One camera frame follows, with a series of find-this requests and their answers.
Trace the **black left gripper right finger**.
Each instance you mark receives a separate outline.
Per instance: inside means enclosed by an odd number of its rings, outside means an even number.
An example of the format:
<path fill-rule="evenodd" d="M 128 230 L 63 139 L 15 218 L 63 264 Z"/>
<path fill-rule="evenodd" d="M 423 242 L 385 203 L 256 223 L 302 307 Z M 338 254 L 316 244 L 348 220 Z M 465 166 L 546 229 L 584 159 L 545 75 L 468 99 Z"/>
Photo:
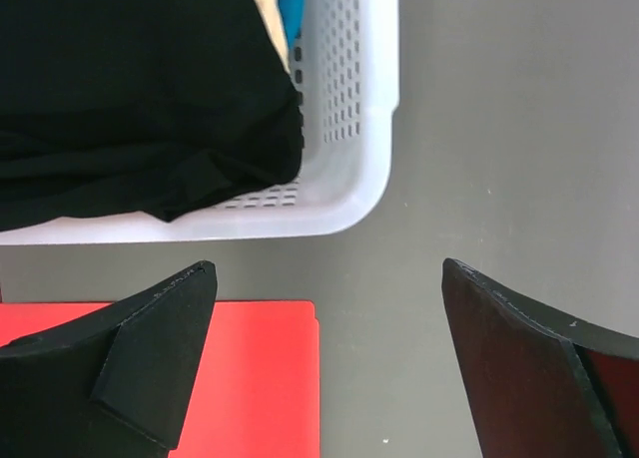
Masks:
<path fill-rule="evenodd" d="M 638 340 L 448 258 L 442 297 L 485 457 L 635 457 Z"/>

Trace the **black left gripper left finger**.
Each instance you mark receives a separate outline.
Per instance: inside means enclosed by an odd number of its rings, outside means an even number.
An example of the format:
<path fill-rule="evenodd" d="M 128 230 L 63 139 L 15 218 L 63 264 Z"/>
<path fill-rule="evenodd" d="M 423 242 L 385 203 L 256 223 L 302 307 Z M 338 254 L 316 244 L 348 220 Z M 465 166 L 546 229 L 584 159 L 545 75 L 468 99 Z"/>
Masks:
<path fill-rule="evenodd" d="M 4 457 L 166 457 L 177 449 L 216 302 L 199 261 L 1 348 Z"/>

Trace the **black t-shirt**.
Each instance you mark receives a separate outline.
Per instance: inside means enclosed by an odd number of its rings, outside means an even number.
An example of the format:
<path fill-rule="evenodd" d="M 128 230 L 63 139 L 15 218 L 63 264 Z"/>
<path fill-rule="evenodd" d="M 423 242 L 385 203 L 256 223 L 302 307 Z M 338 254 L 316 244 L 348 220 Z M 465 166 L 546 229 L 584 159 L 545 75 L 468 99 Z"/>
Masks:
<path fill-rule="evenodd" d="M 1 0 L 2 230 L 287 184 L 302 128 L 255 0 Z"/>

